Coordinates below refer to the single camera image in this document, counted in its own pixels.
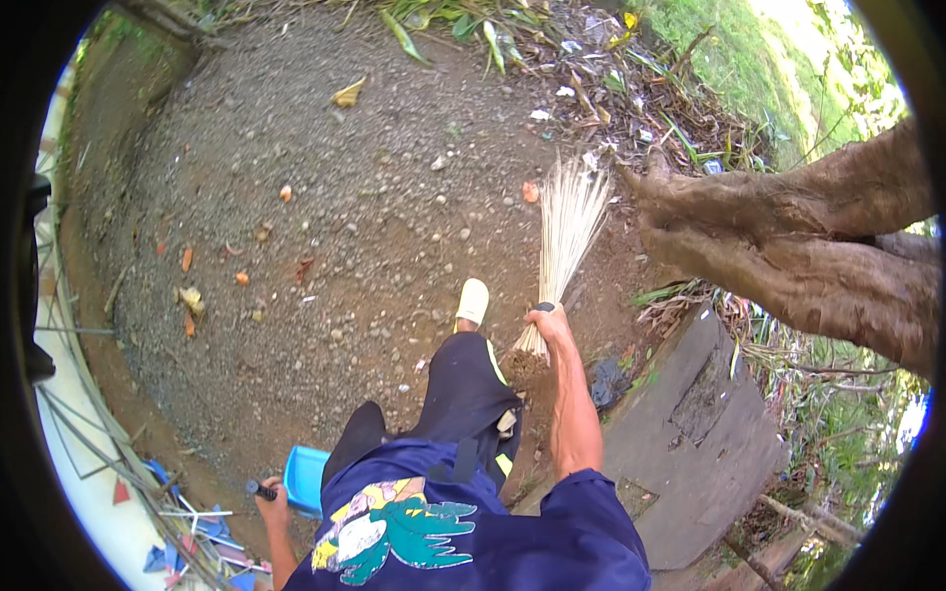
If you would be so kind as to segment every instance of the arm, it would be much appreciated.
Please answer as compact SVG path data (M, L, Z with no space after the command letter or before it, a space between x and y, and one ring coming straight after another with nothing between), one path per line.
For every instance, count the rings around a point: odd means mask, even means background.
M591 468L601 471L604 441L598 412L588 396L585 367L571 336L565 310L557 304L552 312L530 312L525 320L535 322L542 338L549 344L552 368L558 380L558 395L552 416L549 447L555 480Z
M279 477L270 477L262 482L263 486L276 491L276 500L267 501L255 496L256 507L263 515L266 523L266 533L270 541L270 555L272 556L272 588L281 591L289 581L289 576L295 571L299 563L292 549L289 539L289 496L280 482Z

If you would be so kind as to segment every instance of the graphic print on shirt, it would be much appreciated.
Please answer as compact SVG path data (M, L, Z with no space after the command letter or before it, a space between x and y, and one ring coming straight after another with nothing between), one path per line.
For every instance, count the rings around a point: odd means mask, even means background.
M388 554L414 568L446 568L473 562L448 546L476 524L461 521L476 505L445 501L430 504L423 477L377 482L361 489L334 512L332 527L312 551L312 572L341 572L340 581L363 585L384 566Z

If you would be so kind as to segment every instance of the straw broom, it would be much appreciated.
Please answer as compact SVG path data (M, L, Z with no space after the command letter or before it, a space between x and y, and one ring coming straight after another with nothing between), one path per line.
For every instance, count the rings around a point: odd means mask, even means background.
M602 213L610 189L611 179L607 173L594 173L581 158L574 158L564 165L559 158L554 170L543 181L540 187L542 259L539 262L539 302L555 304L562 300L565 287L604 225ZM526 327L510 354L519 357L517 365L520 366L534 366L536 360L540 360L544 367L550 363L549 347L535 324Z

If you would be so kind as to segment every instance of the man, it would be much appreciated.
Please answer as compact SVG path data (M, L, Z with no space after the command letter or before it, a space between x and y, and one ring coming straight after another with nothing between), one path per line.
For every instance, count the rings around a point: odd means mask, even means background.
M278 493L273 502L256 498L276 591L650 588L643 544L600 473L601 427L561 304L525 317L549 344L558 378L549 442L556 484L539 517L510 515L499 502L521 403L476 332L488 301L486 286L467 280L454 334L430 362L417 427L389 435L373 402L352 414L324 469L325 521L301 564L286 490L279 478L263 483ZM518 420L507 438L497 423L509 410Z

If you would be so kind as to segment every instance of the black pants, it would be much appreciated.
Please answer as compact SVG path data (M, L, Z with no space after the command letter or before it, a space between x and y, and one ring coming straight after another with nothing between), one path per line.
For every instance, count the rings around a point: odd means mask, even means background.
M512 438L501 442L496 423L509 409L516 413L517 420ZM342 438L325 464L322 486L385 441L411 438L459 443L472 439L477 443L478 462L499 490L506 474L496 457L505 454L509 461L516 458L521 430L522 401L499 380L486 338L479 333L456 333L444 341L430 361L427 397L417 426L390 435L381 408L375 402L364 403L348 419Z

